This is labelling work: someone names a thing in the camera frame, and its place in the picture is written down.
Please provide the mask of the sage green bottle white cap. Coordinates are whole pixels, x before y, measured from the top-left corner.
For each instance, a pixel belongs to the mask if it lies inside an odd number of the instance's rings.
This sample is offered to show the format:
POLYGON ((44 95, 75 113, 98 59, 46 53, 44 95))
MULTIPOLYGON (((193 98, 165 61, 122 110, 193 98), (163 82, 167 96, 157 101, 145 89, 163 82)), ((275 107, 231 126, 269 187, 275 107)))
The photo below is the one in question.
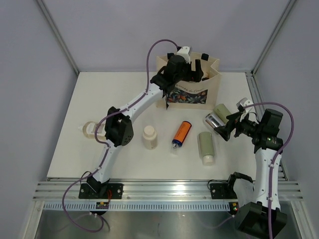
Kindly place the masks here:
POLYGON ((204 166, 211 166, 215 160, 213 138, 210 132, 201 132, 197 137, 199 157, 204 166))

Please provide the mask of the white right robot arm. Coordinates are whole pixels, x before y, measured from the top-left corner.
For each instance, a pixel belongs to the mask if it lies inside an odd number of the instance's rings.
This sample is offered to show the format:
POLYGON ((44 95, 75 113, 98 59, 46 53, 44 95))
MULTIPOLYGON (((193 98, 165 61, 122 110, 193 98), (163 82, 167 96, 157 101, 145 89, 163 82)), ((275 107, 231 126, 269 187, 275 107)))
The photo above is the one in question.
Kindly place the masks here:
POLYGON ((261 121, 254 122, 239 107, 238 112, 227 116, 226 125, 215 128, 225 141, 232 131, 235 137, 244 134, 252 139, 256 178, 235 172, 228 179, 226 193, 238 199, 237 230, 259 239, 273 239, 287 223, 278 198, 278 169, 284 143, 277 135, 282 117, 281 112, 267 109, 261 121))

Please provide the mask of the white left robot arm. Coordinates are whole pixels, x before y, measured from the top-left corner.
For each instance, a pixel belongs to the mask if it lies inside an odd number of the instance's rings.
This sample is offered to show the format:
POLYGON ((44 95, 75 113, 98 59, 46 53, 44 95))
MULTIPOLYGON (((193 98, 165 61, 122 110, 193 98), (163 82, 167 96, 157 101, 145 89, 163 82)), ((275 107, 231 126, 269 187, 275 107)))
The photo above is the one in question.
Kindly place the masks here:
POLYGON ((196 59, 195 70, 192 71, 191 63, 183 56, 172 55, 167 64, 148 81, 146 89, 126 105, 108 110, 105 122, 106 141, 101 154, 101 163, 87 178, 90 193, 95 198, 103 198, 107 193, 107 184, 111 178, 112 168, 118 153, 123 146, 133 139, 133 123, 156 101, 169 95, 180 81, 197 81, 203 76, 201 62, 196 59))

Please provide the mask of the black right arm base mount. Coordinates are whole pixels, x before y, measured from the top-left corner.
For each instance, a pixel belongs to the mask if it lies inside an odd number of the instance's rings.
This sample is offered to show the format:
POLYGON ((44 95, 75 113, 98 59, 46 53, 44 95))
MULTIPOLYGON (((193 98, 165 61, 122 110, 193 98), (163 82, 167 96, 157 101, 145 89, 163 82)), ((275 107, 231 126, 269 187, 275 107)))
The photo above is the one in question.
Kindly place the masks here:
POLYGON ((225 181, 210 180, 207 187, 212 199, 237 199, 235 192, 225 181))

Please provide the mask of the shiny silver bottle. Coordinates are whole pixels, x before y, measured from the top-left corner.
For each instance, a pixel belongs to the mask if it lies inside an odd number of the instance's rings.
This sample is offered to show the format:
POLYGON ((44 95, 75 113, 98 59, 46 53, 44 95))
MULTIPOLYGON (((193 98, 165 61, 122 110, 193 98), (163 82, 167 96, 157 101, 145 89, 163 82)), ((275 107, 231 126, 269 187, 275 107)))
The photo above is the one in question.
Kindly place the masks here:
POLYGON ((204 123, 206 124, 207 128, 215 134, 217 134, 217 132, 214 130, 215 128, 225 125, 225 123, 214 112, 211 112, 205 116, 204 123))

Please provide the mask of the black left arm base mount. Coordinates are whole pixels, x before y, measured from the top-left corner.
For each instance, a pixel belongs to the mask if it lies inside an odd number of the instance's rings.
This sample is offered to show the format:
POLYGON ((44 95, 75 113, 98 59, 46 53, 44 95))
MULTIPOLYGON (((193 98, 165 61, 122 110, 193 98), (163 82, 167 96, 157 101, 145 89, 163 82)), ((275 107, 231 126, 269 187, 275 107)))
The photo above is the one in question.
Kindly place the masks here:
POLYGON ((87 183, 80 185, 79 199, 122 199, 122 183, 108 183, 104 185, 100 192, 95 192, 87 183))

